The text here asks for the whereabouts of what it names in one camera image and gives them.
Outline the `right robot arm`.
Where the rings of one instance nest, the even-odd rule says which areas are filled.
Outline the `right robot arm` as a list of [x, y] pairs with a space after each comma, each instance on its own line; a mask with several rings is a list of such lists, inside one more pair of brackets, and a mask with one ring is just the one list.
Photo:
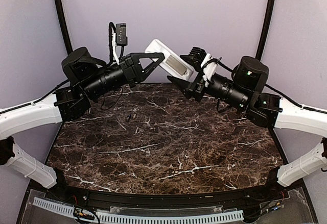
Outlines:
[[198, 65], [194, 56], [184, 56], [192, 61], [198, 75], [194, 82], [169, 76], [183, 95], [201, 101], [208, 94], [243, 112], [253, 124], [264, 128], [292, 129], [322, 136], [308, 153], [269, 172], [267, 185], [261, 188], [263, 199], [270, 201], [281, 187], [290, 186], [297, 180], [326, 166], [326, 110], [299, 104], [286, 95], [263, 92], [268, 80], [269, 68], [259, 60], [243, 56], [231, 72], [231, 79], [212, 71], [206, 71], [219, 59], [211, 59]]

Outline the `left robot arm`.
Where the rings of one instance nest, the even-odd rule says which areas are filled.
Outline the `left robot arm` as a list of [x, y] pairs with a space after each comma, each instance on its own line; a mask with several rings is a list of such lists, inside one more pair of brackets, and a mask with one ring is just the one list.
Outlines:
[[108, 64], [93, 58], [85, 47], [74, 50], [62, 61], [69, 86], [62, 82], [36, 101], [1, 110], [1, 165], [46, 189], [52, 188], [54, 196], [67, 202], [72, 198], [72, 190], [65, 185], [63, 173], [24, 152], [14, 142], [13, 135], [80, 118], [91, 107], [91, 102], [98, 102], [106, 93], [126, 84], [134, 87], [143, 82], [164, 59], [163, 53], [131, 53], [115, 64]]

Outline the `white remote control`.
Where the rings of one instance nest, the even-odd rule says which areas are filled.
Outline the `white remote control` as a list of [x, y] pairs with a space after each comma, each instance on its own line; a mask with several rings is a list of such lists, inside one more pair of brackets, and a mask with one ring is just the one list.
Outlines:
[[194, 68], [190, 64], [158, 39], [151, 41], [145, 53], [163, 53], [165, 58], [159, 66], [173, 77], [188, 81], [194, 73]]

